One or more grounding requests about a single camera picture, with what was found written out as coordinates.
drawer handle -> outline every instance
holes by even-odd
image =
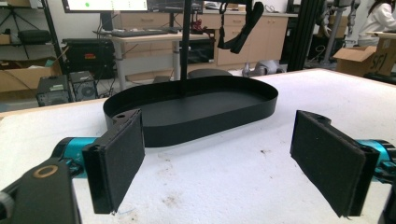
[[[154,21],[154,19],[145,19],[145,18],[142,18],[142,19],[140,19],[141,21]]]

tray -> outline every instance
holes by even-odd
[[[146,147],[168,147],[271,116],[278,92],[247,77],[200,77],[138,86],[105,101],[107,126],[140,108]]]

desk leg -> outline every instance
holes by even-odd
[[[116,53],[116,65],[117,65],[117,76],[119,77],[119,81],[120,81],[120,90],[124,91],[126,89],[126,84],[125,84],[125,73],[123,71],[123,67],[122,67],[122,48],[121,48],[121,43],[113,41],[113,45],[114,45],[114,51]]]
[[[178,41],[173,42],[174,80],[180,80],[180,49]]]

person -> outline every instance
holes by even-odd
[[[366,22],[359,31],[359,46],[376,46],[378,37],[367,35],[367,32],[384,32],[396,30],[396,20],[392,16],[395,0],[375,0],[369,9]]]

standing desk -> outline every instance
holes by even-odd
[[[83,223],[376,223],[390,185],[372,182],[361,217],[339,218],[290,157],[290,143],[300,109],[328,117],[352,138],[395,145],[395,86],[322,69],[255,78],[279,91],[271,117],[146,148],[115,216],[94,214],[88,181],[74,179]],[[46,160],[64,137],[103,134],[103,102],[0,115],[7,115],[0,121],[0,189]]]
[[[179,41],[182,40],[182,33],[168,35],[147,35],[136,37],[115,37],[111,36],[116,54],[117,74],[120,80],[120,89],[126,89],[125,77],[132,74],[174,68],[174,80],[180,80],[180,51]],[[208,39],[207,35],[190,35],[190,40]],[[166,55],[153,55],[141,58],[124,58],[122,46],[125,44],[146,44],[154,42],[173,43],[173,53]]]

